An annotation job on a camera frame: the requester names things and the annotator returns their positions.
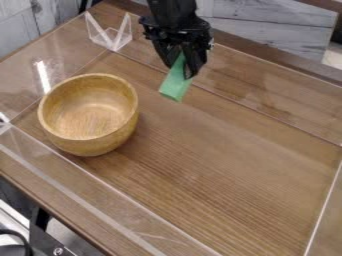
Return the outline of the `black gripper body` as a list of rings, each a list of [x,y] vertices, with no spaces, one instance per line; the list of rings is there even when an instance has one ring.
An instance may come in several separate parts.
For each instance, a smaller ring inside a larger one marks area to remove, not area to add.
[[[182,20],[175,26],[162,26],[152,16],[142,16],[139,24],[144,28],[144,37],[158,50],[171,50],[183,43],[210,50],[214,45],[213,28],[198,16]]]

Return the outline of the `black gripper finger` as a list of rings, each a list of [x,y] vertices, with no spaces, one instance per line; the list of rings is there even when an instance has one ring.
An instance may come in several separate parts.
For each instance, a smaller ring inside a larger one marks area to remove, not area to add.
[[[154,40],[152,45],[164,65],[171,68],[182,53],[180,42],[174,40]]]
[[[184,55],[184,78],[191,79],[198,75],[200,68],[207,63],[207,49],[198,44],[184,43],[182,50]]]

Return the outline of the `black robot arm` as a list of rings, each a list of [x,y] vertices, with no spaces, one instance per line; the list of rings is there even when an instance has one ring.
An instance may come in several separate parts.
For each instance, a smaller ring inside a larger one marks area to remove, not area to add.
[[[207,63],[207,52],[214,46],[211,24],[196,14],[196,0],[147,0],[151,15],[139,18],[144,37],[171,68],[184,57],[183,77],[194,78]]]

